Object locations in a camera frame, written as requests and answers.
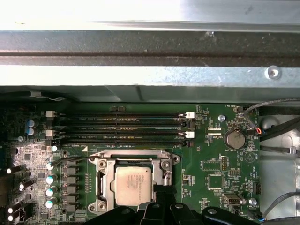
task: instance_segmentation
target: red wire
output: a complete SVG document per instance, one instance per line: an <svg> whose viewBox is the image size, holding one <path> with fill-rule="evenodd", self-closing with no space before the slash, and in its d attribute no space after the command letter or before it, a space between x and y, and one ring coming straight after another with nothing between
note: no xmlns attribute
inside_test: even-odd
<svg viewBox="0 0 300 225"><path fill-rule="evenodd" d="M259 134L259 135L261 135L263 132L262 132L262 130L260 129L260 128L256 128L256 131L257 131L257 133Z"/></svg>

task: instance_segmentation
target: gray cable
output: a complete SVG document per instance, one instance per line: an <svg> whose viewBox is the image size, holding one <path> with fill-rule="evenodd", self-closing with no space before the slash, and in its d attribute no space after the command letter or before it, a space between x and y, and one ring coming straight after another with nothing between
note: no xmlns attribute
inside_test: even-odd
<svg viewBox="0 0 300 225"><path fill-rule="evenodd" d="M300 195L300 192L289 192L286 193L282 196L280 196L279 198L277 198L267 209L266 211L262 214L263 218L266 218L268 213L271 212L271 210L277 206L279 203L281 203L282 201L284 201L285 199L288 199L290 197L296 196L296 195Z"/></svg>

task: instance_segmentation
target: cpu socket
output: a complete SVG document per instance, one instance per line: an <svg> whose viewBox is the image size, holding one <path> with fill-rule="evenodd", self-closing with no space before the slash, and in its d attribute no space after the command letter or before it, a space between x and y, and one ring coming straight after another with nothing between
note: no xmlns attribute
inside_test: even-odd
<svg viewBox="0 0 300 225"><path fill-rule="evenodd" d="M89 159L96 165L96 201L88 209L97 215L153 201L153 185L171 185L172 166L180 162L165 150L104 150L92 156L99 156Z"/></svg>

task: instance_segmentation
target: connector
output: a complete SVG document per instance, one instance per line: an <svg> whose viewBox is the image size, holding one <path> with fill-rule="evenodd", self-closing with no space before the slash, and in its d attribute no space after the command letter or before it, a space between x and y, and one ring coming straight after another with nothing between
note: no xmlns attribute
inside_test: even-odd
<svg viewBox="0 0 300 225"><path fill-rule="evenodd" d="M260 212L257 209L248 209L247 214L250 218L252 218L254 220L258 220L258 221L264 221L265 220L265 218L263 217L263 213Z"/></svg>

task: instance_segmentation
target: motherboard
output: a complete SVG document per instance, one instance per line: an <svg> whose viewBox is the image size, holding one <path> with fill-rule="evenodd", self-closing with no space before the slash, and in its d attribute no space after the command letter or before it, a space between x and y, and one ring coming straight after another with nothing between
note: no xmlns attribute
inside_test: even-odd
<svg viewBox="0 0 300 225"><path fill-rule="evenodd" d="M251 219L259 209L259 137L245 105L38 104L1 109L4 224L82 223L117 206L177 202ZM249 116L258 123L258 111Z"/></svg>

